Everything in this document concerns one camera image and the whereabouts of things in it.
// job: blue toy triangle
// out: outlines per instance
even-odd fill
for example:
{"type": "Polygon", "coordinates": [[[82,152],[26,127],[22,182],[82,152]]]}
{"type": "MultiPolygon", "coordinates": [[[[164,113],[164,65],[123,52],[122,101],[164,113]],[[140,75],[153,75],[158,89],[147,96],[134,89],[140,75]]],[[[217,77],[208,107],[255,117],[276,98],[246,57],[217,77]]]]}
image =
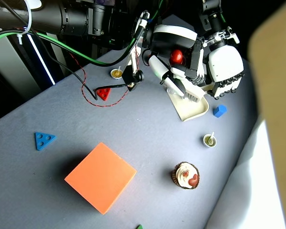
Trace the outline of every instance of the blue toy triangle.
{"type": "Polygon", "coordinates": [[[37,150],[43,150],[48,144],[55,140],[56,136],[45,133],[35,133],[37,150]]]}

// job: brown cupcake wrapper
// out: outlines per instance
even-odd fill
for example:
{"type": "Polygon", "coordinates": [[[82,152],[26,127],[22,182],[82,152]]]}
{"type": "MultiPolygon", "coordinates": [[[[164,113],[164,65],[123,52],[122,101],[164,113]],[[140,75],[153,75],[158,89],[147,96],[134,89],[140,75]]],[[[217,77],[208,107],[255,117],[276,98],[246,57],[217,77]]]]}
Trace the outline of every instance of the brown cupcake wrapper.
{"type": "Polygon", "coordinates": [[[178,179],[177,179],[177,177],[176,177],[176,172],[177,172],[178,168],[180,167],[180,165],[181,165],[182,163],[188,163],[188,162],[184,161],[184,162],[181,162],[181,163],[179,163],[179,164],[177,164],[177,165],[175,166],[175,169],[172,171],[172,180],[173,180],[173,182],[174,182],[177,186],[179,186],[180,188],[183,188],[183,189],[195,189],[195,188],[197,188],[197,186],[198,186],[198,184],[199,184],[199,181],[200,181],[200,175],[199,175],[199,171],[198,171],[198,169],[196,168],[196,166],[194,166],[194,165],[191,164],[191,163],[189,163],[189,164],[192,165],[192,166],[197,170],[198,183],[197,183],[196,186],[193,186],[192,188],[180,186],[180,184],[179,184],[179,182],[178,182],[178,179]]]}

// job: orange cube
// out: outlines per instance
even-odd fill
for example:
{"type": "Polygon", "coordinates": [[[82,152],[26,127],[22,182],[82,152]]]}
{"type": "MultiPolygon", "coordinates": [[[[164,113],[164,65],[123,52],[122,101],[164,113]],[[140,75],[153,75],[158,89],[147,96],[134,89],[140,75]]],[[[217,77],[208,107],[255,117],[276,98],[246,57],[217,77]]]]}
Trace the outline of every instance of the orange cube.
{"type": "Polygon", "coordinates": [[[99,143],[65,181],[105,214],[136,172],[104,143],[99,143]]]}

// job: small white bowl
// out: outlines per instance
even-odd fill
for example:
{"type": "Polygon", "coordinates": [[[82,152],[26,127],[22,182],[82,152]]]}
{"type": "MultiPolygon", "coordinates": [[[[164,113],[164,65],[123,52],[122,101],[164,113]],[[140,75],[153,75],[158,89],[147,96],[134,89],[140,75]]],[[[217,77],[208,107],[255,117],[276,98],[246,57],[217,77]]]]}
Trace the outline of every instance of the small white bowl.
{"type": "Polygon", "coordinates": [[[210,147],[210,148],[214,148],[214,147],[216,146],[216,144],[217,144],[217,140],[216,140],[215,136],[213,136],[213,141],[214,141],[214,143],[213,143],[212,146],[210,146],[210,145],[207,143],[207,141],[209,140],[210,137],[211,137],[210,134],[207,134],[207,135],[204,136],[204,145],[207,146],[207,147],[210,147]]]}
{"type": "Polygon", "coordinates": [[[112,75],[113,71],[117,71],[117,70],[118,70],[117,68],[112,69],[112,71],[110,72],[110,75],[111,75],[111,77],[112,77],[113,79],[119,80],[119,79],[122,78],[122,76],[120,76],[120,77],[114,77],[114,76],[112,75]]]}

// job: tabletop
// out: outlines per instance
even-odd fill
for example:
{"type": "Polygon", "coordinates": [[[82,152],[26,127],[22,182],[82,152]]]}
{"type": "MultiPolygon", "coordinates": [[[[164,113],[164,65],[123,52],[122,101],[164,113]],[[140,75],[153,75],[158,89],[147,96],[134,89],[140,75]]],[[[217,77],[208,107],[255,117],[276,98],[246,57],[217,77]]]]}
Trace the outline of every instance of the tabletop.
{"type": "MultiPolygon", "coordinates": [[[[100,60],[111,62],[121,52],[100,60]]],[[[114,67],[89,64],[91,88],[123,83],[110,77],[114,67]]],[[[257,119],[249,65],[235,94],[219,100],[206,95],[210,110],[182,122],[163,86],[140,61],[145,80],[113,107],[90,105],[74,76],[58,82],[0,119],[0,229],[202,229],[234,168],[257,119]],[[212,109],[223,104],[220,118],[212,109]],[[215,132],[217,146],[206,148],[202,137],[215,132]],[[35,132],[56,135],[42,151],[35,132]],[[137,170],[109,212],[100,214],[64,178],[104,142],[137,170]],[[196,189],[181,189],[170,172],[182,161],[200,173],[196,189]]],[[[82,71],[77,74],[83,77],[82,71]]],[[[112,89],[108,101],[126,88],[112,89]]]]}

